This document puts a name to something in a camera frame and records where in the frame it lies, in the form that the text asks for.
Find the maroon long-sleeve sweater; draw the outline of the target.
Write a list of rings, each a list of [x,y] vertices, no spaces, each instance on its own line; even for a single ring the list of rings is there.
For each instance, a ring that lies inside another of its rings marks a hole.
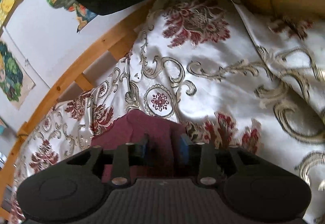
[[[184,125],[160,117],[132,110],[112,123],[99,136],[94,136],[91,146],[116,149],[119,145],[140,142],[148,136],[148,163],[131,167],[131,179],[175,178],[178,159],[177,143],[186,132]]]

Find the white floral satin bedspread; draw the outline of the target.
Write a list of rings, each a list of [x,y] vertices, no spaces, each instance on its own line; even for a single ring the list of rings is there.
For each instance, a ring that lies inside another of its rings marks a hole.
[[[139,110],[194,142],[241,146],[312,189],[324,223],[324,20],[254,15],[239,0],[159,0],[97,87],[56,104],[22,145],[13,187],[113,136]]]

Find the wooden bed frame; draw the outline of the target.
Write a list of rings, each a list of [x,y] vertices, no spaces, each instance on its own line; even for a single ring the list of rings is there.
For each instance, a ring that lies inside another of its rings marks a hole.
[[[100,85],[112,68],[131,50],[147,17],[159,0],[150,0],[135,10],[112,29],[92,42],[85,52],[60,76],[28,122],[18,131],[18,138],[1,169],[1,200],[9,202],[9,209],[1,210],[1,221],[21,223],[24,216],[16,201],[13,187],[15,162],[22,145],[35,127],[56,104],[74,100],[87,90]],[[254,15],[271,19],[288,18],[295,21],[306,19],[324,20],[324,0],[239,0]]]

